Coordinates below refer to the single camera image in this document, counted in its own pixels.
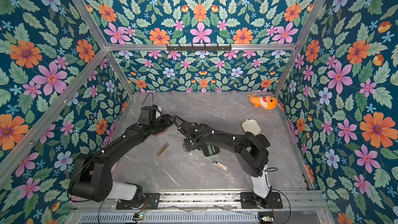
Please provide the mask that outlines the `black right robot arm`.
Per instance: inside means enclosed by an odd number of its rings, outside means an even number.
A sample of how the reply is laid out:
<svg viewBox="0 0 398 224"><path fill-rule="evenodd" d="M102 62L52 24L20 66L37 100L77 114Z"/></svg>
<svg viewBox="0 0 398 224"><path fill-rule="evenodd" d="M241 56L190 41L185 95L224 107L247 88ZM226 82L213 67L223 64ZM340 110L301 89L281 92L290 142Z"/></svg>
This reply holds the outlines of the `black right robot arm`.
<svg viewBox="0 0 398 224"><path fill-rule="evenodd" d="M231 134L201 123L192 125L184 121L177 130L184 136L186 151L200 150L211 145L233 153L241 169L252 179L254 199L247 202L260 208L271 203L271 186L265 172L271 143L264 134Z"/></svg>

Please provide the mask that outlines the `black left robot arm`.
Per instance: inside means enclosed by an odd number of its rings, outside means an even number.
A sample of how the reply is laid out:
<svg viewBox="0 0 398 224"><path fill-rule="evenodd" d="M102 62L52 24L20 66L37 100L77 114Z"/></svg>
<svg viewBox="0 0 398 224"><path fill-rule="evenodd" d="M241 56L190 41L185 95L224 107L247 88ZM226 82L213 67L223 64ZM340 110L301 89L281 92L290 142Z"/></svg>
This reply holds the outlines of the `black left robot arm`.
<svg viewBox="0 0 398 224"><path fill-rule="evenodd" d="M80 154L74 162L67 195L79 197L80 202L104 200L137 200L143 202L139 186L113 180L112 168L131 149L153 135L173 125L173 117L161 113L158 106L144 106L136 124L104 148L91 154Z"/></svg>

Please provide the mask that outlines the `green nail clipper case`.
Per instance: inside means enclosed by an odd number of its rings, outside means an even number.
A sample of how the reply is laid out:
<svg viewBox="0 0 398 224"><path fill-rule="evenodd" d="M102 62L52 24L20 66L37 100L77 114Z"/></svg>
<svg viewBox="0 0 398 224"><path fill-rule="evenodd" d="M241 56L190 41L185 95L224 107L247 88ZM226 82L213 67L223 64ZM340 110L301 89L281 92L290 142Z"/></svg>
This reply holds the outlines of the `green nail clipper case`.
<svg viewBox="0 0 398 224"><path fill-rule="evenodd" d="M219 155L221 152L219 147L207 145L202 149L202 153L206 158Z"/></svg>

